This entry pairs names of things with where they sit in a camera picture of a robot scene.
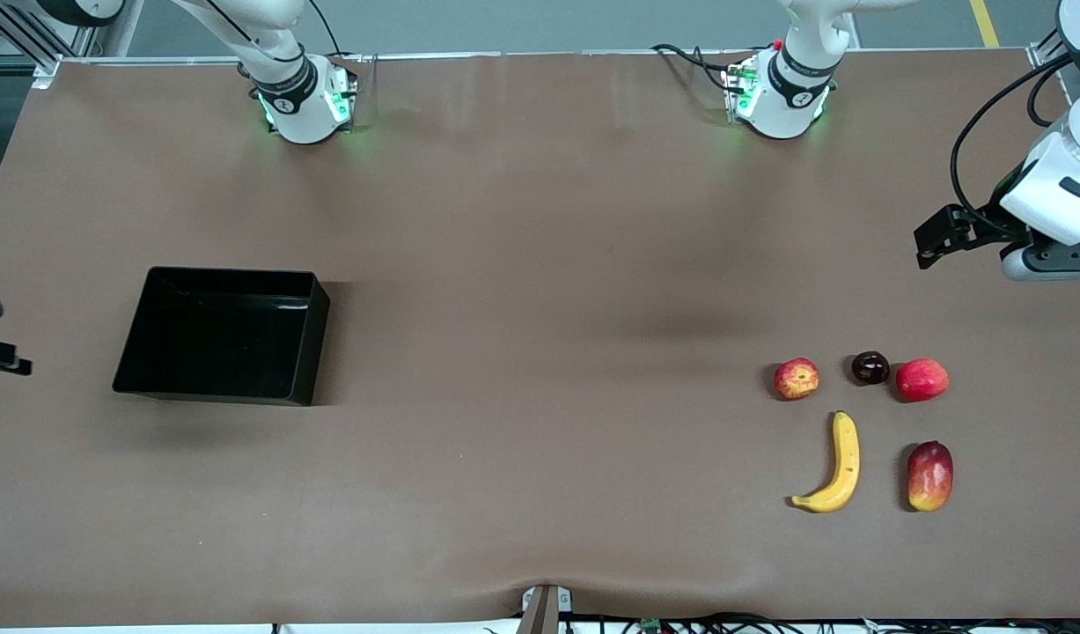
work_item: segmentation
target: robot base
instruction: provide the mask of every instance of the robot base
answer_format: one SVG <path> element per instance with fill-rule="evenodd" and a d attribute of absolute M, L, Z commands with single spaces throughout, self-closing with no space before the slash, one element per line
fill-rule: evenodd
<path fill-rule="evenodd" d="M 318 144 L 334 132 L 351 132 L 351 117 L 355 109 L 355 82 L 350 80 L 347 69 L 321 55 L 307 55 L 307 62 L 316 67 L 318 83 L 297 112 L 281 112 L 275 104 L 270 106 L 265 97 L 259 96 L 269 131 L 301 145 Z"/>
<path fill-rule="evenodd" d="M 724 92 L 724 100 L 730 123 L 747 122 L 762 136 L 793 139 L 821 117 L 829 89 L 812 99 L 813 104 L 808 107 L 789 107 L 785 97 L 770 87 L 767 68 L 777 53 L 773 49 L 760 51 L 721 72 L 720 79 L 732 89 Z"/>

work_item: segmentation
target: yellow banana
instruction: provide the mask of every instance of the yellow banana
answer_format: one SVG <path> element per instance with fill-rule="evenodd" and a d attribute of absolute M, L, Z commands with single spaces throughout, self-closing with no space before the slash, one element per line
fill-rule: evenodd
<path fill-rule="evenodd" d="M 799 509 L 813 513 L 833 513 L 853 497 L 858 477 L 861 475 L 861 442 L 856 439 L 856 424 L 849 414 L 837 413 L 833 417 L 833 446 L 837 450 L 837 466 L 833 482 L 813 495 L 794 495 L 789 498 Z"/>

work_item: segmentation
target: table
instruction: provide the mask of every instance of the table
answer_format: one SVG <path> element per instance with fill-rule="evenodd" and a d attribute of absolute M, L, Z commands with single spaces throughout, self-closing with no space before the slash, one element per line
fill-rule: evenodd
<path fill-rule="evenodd" d="M 357 130 L 266 134 L 230 67 L 66 64 L 0 173 L 0 625 L 580 612 L 1080 618 L 1080 282 L 916 267 L 950 141 L 1022 51 L 852 54 L 798 140 L 656 56 L 379 62 Z M 1036 129 L 980 126 L 983 198 Z M 1044 111 L 1055 112 L 1050 95 Z M 318 405 L 110 392 L 154 265 L 309 269 Z M 931 356 L 945 396 L 842 374 Z M 805 355 L 822 389 L 768 390 Z M 858 421 L 838 513 L 831 413 Z M 903 509 L 903 451 L 957 486 Z"/>

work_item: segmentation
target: black plastic bin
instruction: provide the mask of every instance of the black plastic bin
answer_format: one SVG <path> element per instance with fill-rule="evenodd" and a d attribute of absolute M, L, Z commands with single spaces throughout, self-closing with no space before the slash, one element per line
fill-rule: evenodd
<path fill-rule="evenodd" d="M 309 405 L 329 298 L 293 270 L 149 270 L 113 390 Z"/>

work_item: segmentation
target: white robot link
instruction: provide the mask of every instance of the white robot link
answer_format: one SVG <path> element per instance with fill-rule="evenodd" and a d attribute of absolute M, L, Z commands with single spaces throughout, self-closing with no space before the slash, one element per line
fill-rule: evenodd
<path fill-rule="evenodd" d="M 354 76 L 307 54 L 292 28 L 306 0 L 173 0 L 239 56 L 266 119 L 294 144 L 315 144 L 351 124 Z M 105 26 L 125 0 L 0 0 L 77 26 Z"/>
<path fill-rule="evenodd" d="M 1059 0 L 1055 24 L 1067 53 L 991 97 L 955 141 L 950 176 L 959 204 L 944 206 L 916 229 L 919 268 L 929 269 L 949 253 L 1008 242 L 1001 268 L 1011 280 L 1080 279 L 1080 97 L 1041 133 L 985 205 L 973 207 L 958 180 L 959 147 L 989 107 L 1031 78 L 1063 65 L 1075 65 L 1080 73 L 1080 0 Z"/>
<path fill-rule="evenodd" d="M 851 12 L 888 12 L 918 0 L 777 0 L 789 12 L 780 45 L 724 72 L 732 121 L 773 139 L 792 139 L 821 117 L 833 73 L 852 41 Z"/>

